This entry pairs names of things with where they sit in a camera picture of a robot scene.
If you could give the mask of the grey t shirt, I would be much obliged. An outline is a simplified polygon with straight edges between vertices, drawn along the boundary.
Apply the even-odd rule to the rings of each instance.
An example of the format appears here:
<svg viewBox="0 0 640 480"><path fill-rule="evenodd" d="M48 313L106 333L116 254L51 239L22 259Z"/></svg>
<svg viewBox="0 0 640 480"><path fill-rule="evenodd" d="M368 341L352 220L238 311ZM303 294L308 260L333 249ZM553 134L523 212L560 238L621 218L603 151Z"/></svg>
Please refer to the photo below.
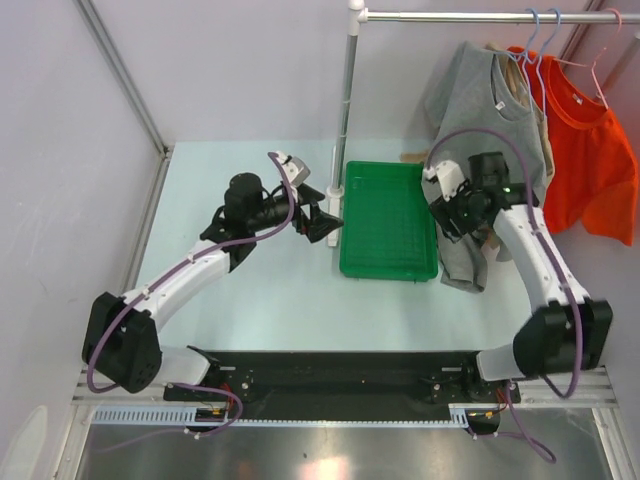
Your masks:
<svg viewBox="0 0 640 480"><path fill-rule="evenodd" d="M435 129L436 150L430 165L454 161L469 177L470 157L499 152L513 183L524 181L521 164L527 165L534 200L543 205L553 169L546 121L531 104L523 75L508 78L509 68L518 66L504 53L470 42L459 45L425 100L429 124ZM422 188L436 222L441 282L471 293L483 292L488 266L481 248L488 233L453 232L440 187L424 180Z"/></svg>

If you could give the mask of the light blue hanger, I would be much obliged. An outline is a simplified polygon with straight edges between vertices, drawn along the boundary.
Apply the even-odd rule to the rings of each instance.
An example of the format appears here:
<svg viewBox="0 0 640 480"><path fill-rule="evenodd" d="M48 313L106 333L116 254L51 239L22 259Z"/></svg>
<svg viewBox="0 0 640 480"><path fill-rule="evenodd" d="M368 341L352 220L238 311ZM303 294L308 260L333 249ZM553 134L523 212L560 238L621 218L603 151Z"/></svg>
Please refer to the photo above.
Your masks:
<svg viewBox="0 0 640 480"><path fill-rule="evenodd" d="M533 46L534 40L536 39L536 36L538 35L539 31L540 31L540 17L539 17L539 13L535 8L532 7L527 7L525 9L526 12L530 13L533 21L535 23L535 27L534 27L534 31L533 33L529 36L529 38L526 41L526 44L524 47L521 48L521 50L519 52L515 52L511 47L509 47L506 52L507 55L516 63L518 63L521 67L521 70L523 72L524 78L525 78L525 82L527 85L527 91L528 91L528 95L529 95L529 103L530 103L530 107L533 107L534 104L534 95L533 95L533 91L532 91L532 83L531 83L531 78L529 76L529 72L526 68L527 65L529 64L533 64L534 61L531 57L531 47Z"/></svg>

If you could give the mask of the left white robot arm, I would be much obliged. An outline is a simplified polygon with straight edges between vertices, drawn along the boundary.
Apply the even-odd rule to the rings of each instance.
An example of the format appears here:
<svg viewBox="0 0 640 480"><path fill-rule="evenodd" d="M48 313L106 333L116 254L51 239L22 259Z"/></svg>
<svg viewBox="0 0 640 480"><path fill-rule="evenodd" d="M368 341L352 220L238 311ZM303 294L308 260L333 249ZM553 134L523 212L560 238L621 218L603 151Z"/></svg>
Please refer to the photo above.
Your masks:
<svg viewBox="0 0 640 480"><path fill-rule="evenodd" d="M323 194L295 180L267 191L259 176L234 176L209 226L177 265L121 295L105 292L92 305L82 349L93 393L121 387L135 394L154 382L186 385L197 398L221 387L213 359L195 347L164 347L159 332L209 284L233 272L265 240L287 226L316 243L344 224L321 210Z"/></svg>

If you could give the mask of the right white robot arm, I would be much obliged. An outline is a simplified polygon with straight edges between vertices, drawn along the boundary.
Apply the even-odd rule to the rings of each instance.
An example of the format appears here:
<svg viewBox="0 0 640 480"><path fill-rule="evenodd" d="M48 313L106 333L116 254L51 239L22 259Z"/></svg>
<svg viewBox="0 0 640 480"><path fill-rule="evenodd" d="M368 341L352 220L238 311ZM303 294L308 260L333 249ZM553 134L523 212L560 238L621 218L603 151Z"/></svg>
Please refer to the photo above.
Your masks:
<svg viewBox="0 0 640 480"><path fill-rule="evenodd" d="M477 367L461 376L463 393L484 401L498 382L571 376L599 366L613 320L605 300L594 300L562 258L532 188L511 179L499 152L474 155L463 171L452 160L427 166L424 189L437 195L429 209L444 234L458 242L491 229L510 253L527 291L531 314L511 342L480 351Z"/></svg>

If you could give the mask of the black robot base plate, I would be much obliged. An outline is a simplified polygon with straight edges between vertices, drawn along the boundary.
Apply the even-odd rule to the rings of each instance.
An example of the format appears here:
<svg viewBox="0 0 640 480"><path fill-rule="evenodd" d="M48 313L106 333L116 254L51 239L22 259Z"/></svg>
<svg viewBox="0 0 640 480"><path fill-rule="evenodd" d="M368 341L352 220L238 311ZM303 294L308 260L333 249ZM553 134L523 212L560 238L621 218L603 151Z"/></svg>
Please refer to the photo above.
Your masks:
<svg viewBox="0 0 640 480"><path fill-rule="evenodd" d="M237 395L245 420L419 422L449 405L498 410L520 392L483 380L473 352L208 351L201 390L167 387L169 402L212 403Z"/></svg>

